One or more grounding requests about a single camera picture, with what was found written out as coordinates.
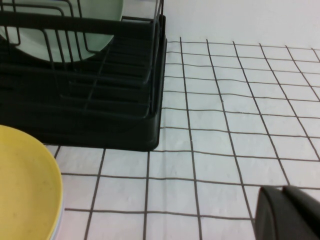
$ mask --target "white wall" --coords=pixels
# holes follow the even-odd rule
[[[320,0],[164,0],[167,36],[320,48]]]

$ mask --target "stacked plates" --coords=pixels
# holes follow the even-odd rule
[[[0,183],[0,239],[55,239],[64,210],[56,160],[34,137],[3,125]]]
[[[12,5],[12,0],[3,0],[3,2]],[[4,5],[3,8],[5,11],[14,11],[12,6]],[[57,16],[63,14],[66,17],[120,21],[123,13],[123,0],[15,0],[15,11],[17,13]],[[84,35],[82,32],[71,31],[56,33],[49,29],[46,29],[44,33],[37,29],[21,28],[17,30],[15,27],[8,27],[7,32],[12,44],[19,42],[18,34],[20,35],[20,45],[17,46],[17,49],[38,59],[50,61],[45,39],[46,33],[52,60],[57,63],[63,60],[69,63],[72,60],[79,61],[92,57],[96,52],[105,48],[113,38],[112,35],[104,34],[86,33]],[[0,35],[7,39],[4,27],[0,27]]]

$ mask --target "yellow plate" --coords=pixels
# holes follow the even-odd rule
[[[0,240],[49,240],[62,198],[61,173],[48,149],[0,125]]]

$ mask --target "white bowl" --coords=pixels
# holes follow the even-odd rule
[[[4,3],[12,3],[12,0],[4,0]],[[79,18],[79,7],[78,0],[69,0],[72,6],[73,16]],[[81,5],[81,13],[83,18],[92,18],[92,19],[102,19],[102,20],[113,20],[120,21],[123,14],[123,0],[79,0]],[[71,16],[71,9],[68,3],[64,0],[15,0],[15,3],[18,4],[28,4],[28,5],[42,5],[42,6],[54,6],[59,7],[63,10],[65,16]],[[13,11],[11,6],[4,6],[5,11]],[[17,6],[16,11],[18,13],[37,13],[37,14],[46,14],[46,15],[58,15],[61,13],[55,9],[44,9],[32,7],[21,7]],[[8,27],[8,35],[10,43],[18,43],[18,34],[15,27]],[[62,58],[59,50],[59,45],[54,30],[45,30],[49,39],[52,59],[54,62],[61,63]],[[46,41],[42,31],[37,29],[19,29],[21,44],[16,48],[31,55],[38,59],[45,61],[50,61]],[[72,52],[73,61],[79,61],[80,56],[78,53],[76,34],[74,32],[68,32],[68,37],[70,41],[70,48]],[[5,39],[6,32],[5,28],[0,27],[0,35]],[[58,35],[61,42],[62,52],[64,61],[66,63],[71,62],[70,52],[68,49],[67,38],[65,31],[58,31]],[[77,33],[79,49],[82,59],[87,59],[92,57],[95,53],[89,52],[86,50],[84,35],[82,32]],[[112,40],[112,35],[104,34],[94,34],[86,33],[85,34],[87,46],[90,51],[101,51],[106,45]]]

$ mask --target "dish rack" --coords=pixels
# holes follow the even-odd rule
[[[27,4],[1,0],[0,26],[15,27],[17,34],[20,28],[42,31],[50,61],[27,55],[15,48],[19,42],[1,37],[0,124],[46,144],[135,151],[156,148],[167,39],[164,0],[154,2],[153,18],[123,16],[121,21],[111,21],[81,14],[22,13],[16,8]],[[76,38],[83,33],[84,40],[86,33],[114,37],[93,57],[81,59],[78,52],[80,61],[66,63],[61,54],[58,63],[53,62],[46,30],[55,30],[59,46],[61,31]]]

